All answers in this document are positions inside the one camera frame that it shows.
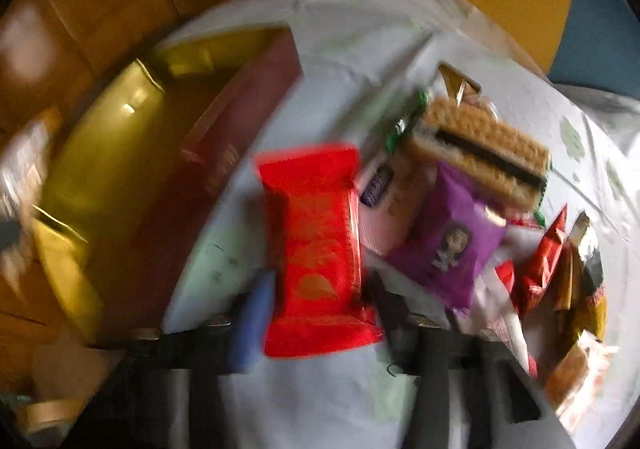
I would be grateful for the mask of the white gold milk powder sachet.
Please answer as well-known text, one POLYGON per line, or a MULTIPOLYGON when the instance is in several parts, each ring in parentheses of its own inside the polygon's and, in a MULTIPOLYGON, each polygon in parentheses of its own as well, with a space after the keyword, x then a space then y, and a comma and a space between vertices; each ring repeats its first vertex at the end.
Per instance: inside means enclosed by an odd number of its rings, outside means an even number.
POLYGON ((465 98, 480 96, 482 92, 480 84, 446 61, 439 62, 436 72, 444 81, 447 95, 458 104, 465 98))

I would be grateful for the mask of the gold and maroon tin box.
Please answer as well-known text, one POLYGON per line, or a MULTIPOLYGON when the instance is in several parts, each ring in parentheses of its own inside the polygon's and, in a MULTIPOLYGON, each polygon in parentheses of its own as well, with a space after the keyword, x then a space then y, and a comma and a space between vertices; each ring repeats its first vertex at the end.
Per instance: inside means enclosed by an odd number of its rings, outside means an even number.
POLYGON ((54 158, 34 232, 88 345, 156 330, 210 212, 302 66, 290 28, 162 44, 104 88, 54 158))

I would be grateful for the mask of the white green-patterned tablecloth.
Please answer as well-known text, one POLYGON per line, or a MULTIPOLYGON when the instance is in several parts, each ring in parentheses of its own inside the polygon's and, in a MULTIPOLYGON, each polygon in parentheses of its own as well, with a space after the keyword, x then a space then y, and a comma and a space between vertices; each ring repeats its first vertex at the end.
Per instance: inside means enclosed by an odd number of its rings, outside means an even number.
MULTIPOLYGON (((253 144, 254 152, 315 143, 382 154, 434 91, 446 61, 471 76, 498 116, 545 144, 552 170, 547 218, 567 210, 596 224, 608 298, 605 341, 616 347, 579 448, 619 448, 639 423, 639 165, 592 115, 526 69, 506 35, 462 0, 234 0, 168 36, 169 44, 285 24, 303 67, 253 144)), ((391 448, 411 385, 374 345, 300 360, 262 359, 224 381, 243 448, 391 448)))

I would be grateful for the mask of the yellow black snack packet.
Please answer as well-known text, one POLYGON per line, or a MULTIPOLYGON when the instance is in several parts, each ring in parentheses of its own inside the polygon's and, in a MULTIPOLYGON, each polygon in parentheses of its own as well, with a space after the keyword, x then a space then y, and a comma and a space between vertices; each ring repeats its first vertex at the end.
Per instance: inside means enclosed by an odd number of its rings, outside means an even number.
POLYGON ((604 273, 596 227, 580 212, 566 237, 552 280, 553 310, 563 347, 584 331, 603 341, 606 329, 604 273))

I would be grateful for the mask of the red snack packet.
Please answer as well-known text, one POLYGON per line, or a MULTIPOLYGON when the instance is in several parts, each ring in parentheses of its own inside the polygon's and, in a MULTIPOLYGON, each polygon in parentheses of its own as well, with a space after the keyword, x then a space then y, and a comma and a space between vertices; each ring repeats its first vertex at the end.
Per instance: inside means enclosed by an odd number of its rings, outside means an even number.
POLYGON ((277 275, 266 355, 312 357, 380 342, 375 311, 362 298, 358 149, 271 151, 255 164, 265 191, 268 266, 277 275))

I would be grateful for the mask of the pink white snack packet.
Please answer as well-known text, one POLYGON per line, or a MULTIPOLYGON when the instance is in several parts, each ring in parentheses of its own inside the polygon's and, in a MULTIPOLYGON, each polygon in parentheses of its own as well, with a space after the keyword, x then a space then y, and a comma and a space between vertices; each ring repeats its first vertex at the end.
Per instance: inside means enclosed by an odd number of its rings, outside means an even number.
POLYGON ((433 187, 435 168, 382 151, 357 180, 361 243, 380 256, 403 243, 433 187))

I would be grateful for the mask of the purple snack packet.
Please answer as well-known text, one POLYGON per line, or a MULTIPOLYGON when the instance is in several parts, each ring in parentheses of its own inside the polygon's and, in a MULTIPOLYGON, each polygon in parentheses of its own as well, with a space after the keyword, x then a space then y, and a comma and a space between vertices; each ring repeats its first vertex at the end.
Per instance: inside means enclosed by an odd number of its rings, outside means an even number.
POLYGON ((472 180, 440 162, 407 239, 385 261, 446 307, 466 313, 475 280, 505 233, 506 219, 480 198, 472 180))

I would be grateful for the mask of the small red candy packet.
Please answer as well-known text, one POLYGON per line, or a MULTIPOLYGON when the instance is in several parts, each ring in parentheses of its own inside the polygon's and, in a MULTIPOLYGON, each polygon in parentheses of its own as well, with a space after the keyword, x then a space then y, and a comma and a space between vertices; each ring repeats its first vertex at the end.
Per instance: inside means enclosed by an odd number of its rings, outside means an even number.
POLYGON ((546 293, 566 238, 567 206, 541 238, 534 254, 515 272, 515 308, 523 319, 536 308, 546 293))

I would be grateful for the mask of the orange crumb snack bag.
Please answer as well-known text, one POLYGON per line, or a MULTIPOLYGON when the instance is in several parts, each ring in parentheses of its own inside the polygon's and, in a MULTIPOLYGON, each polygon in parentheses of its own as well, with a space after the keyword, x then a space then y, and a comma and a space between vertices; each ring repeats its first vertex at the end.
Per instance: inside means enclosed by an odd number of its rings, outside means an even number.
POLYGON ((620 347, 608 346, 582 331, 544 384, 552 409, 564 429, 574 433, 604 383, 612 358, 620 347))

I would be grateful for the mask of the wafer biscuit packet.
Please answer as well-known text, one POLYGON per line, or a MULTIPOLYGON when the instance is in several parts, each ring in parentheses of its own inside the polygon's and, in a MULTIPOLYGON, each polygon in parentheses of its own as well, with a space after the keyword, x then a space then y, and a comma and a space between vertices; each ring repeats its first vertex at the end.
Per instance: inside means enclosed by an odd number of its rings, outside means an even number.
POLYGON ((401 148, 420 162, 445 162, 511 214, 533 213, 548 185, 549 148, 499 120, 476 98, 454 98, 417 90, 385 137, 385 147, 401 148))

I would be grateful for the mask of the clear orange nut packet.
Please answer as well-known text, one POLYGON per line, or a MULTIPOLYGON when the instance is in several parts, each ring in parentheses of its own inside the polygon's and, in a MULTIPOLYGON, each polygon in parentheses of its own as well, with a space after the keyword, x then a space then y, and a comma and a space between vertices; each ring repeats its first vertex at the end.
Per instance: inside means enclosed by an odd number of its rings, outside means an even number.
POLYGON ((61 122, 58 109, 43 110, 1 152, 1 277, 19 299, 34 250, 32 220, 61 122))

